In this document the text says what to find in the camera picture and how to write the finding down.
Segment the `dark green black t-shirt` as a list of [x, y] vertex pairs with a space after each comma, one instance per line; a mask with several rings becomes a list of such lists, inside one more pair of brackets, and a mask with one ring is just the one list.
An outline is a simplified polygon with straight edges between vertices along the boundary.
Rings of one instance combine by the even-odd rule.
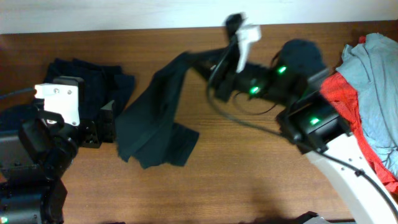
[[184, 52], [154, 73], [145, 91], [115, 120], [118, 156], [124, 162], [133, 157], [143, 169], [187, 163], [200, 133], [175, 122], [185, 75], [197, 60], [222, 52]]

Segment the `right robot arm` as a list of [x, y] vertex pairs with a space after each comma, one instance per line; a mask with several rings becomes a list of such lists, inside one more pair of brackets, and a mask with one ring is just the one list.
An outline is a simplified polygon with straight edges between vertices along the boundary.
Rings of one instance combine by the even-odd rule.
[[236, 43], [196, 56], [206, 97], [228, 101], [234, 91], [284, 109], [277, 135], [295, 145], [330, 182], [356, 223], [396, 223], [397, 203], [361, 152], [348, 122], [321, 94], [328, 68], [316, 44], [294, 39], [267, 68], [243, 61]]

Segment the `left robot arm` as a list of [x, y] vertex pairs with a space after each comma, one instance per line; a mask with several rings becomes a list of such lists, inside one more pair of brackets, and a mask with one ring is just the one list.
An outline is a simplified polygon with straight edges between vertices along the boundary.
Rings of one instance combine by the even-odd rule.
[[80, 147], [115, 139], [113, 101], [77, 126], [33, 104], [1, 112], [1, 223], [63, 223], [62, 175]]

